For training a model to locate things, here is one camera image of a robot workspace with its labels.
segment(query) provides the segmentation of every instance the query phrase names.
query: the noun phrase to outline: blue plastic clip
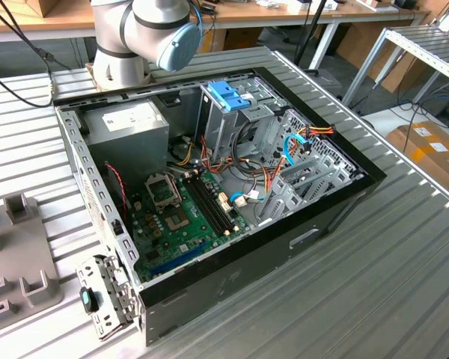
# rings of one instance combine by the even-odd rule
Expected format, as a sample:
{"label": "blue plastic clip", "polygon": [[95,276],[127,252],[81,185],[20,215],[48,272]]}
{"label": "blue plastic clip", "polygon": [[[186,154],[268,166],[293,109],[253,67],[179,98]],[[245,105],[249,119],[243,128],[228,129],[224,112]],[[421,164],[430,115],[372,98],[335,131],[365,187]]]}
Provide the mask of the blue plastic clip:
{"label": "blue plastic clip", "polygon": [[208,89],[228,111],[240,110],[251,105],[249,101],[242,99],[236,88],[232,88],[226,81],[212,82],[208,85]]}

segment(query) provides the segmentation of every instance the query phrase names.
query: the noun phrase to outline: table leg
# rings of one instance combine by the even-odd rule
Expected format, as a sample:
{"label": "table leg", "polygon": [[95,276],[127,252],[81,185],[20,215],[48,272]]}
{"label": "table leg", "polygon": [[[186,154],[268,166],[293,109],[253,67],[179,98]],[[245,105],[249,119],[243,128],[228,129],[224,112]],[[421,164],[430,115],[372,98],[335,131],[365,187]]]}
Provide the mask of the table leg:
{"label": "table leg", "polygon": [[393,51],[391,56],[389,56],[388,61],[386,62],[386,65],[382,68],[379,75],[376,77],[376,83],[379,84],[387,75],[388,71],[391,70],[391,68],[396,63],[397,59],[404,53],[404,50],[401,49],[399,46],[396,47],[396,49]]}
{"label": "table leg", "polygon": [[356,91],[359,89],[359,86],[361,86],[362,82],[364,81],[367,72],[369,71],[371,66],[373,66],[374,61],[377,59],[377,56],[379,55],[379,53],[382,50],[382,47],[385,44],[387,32],[388,30],[385,28],[379,35],[379,38],[377,39],[376,43],[371,49],[366,60],[362,64],[361,69],[358,71],[358,74],[354,78],[354,81],[352,82],[351,86],[349,86],[349,89],[346,92],[346,95],[344,96],[342,101],[344,105],[348,106],[351,103],[352,99],[354,98],[354,95],[356,94]]}
{"label": "table leg", "polygon": [[418,94],[414,98],[414,103],[419,102],[419,100],[424,96],[429,90],[429,88],[433,85],[434,81],[437,80],[441,73],[439,71],[435,71],[434,74],[431,76],[431,78],[426,82],[426,84],[419,90]]}
{"label": "table leg", "polygon": [[317,69],[320,67],[321,61],[323,60],[326,51],[328,51],[329,44],[331,43],[331,40],[335,35],[338,26],[339,22],[337,21],[334,21],[326,26],[323,38],[321,39],[320,44],[317,47],[316,52],[314,53],[311,65],[309,65],[310,69]]}
{"label": "table leg", "polygon": [[[418,26],[421,24],[422,19],[424,18],[424,15],[419,15],[415,19],[412,20],[410,26]],[[389,69],[394,65],[394,62],[402,55],[404,50],[402,50],[399,46],[396,46],[396,49],[393,51],[392,55],[389,57],[388,62],[386,62],[386,65],[382,68],[379,75],[376,77],[376,83],[379,84],[380,81],[382,81],[383,77],[386,76]]]}

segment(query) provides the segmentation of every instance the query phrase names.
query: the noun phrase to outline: metal bracket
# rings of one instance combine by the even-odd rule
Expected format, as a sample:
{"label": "metal bracket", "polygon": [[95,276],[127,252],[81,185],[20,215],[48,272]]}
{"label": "metal bracket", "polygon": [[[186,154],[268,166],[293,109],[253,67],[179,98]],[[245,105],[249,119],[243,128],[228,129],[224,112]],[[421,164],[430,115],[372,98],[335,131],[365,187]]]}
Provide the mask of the metal bracket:
{"label": "metal bracket", "polygon": [[86,293],[82,294],[85,311],[91,316],[100,340],[107,340],[140,315],[140,302],[117,257],[92,257],[76,273],[81,293]]}

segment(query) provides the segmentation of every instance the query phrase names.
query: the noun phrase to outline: motherboard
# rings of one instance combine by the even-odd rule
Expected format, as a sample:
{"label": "motherboard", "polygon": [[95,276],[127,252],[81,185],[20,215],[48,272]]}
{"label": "motherboard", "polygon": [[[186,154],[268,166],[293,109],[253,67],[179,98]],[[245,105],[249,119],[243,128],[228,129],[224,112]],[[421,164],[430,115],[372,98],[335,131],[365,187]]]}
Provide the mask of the motherboard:
{"label": "motherboard", "polygon": [[207,171],[151,176],[142,191],[129,197],[132,233],[143,280],[174,269],[192,258],[241,236],[250,228],[229,205]]}

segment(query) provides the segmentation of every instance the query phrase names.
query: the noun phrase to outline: slotted aluminum worktop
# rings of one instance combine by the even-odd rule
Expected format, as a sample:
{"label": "slotted aluminum worktop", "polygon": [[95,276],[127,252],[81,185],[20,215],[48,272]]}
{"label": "slotted aluminum worktop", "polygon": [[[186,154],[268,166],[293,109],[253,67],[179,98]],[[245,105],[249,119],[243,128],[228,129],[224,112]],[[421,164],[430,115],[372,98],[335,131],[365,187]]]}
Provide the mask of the slotted aluminum worktop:
{"label": "slotted aluminum worktop", "polygon": [[[131,326],[101,343],[79,299],[75,267],[99,253],[51,108],[0,88],[0,198],[37,198],[64,300],[0,331],[0,358],[445,358],[449,353],[449,193],[266,48],[197,55],[159,82],[266,67],[388,177],[336,233],[145,348]],[[55,73],[60,96],[95,91],[85,70]],[[45,75],[6,79],[46,95]]]}

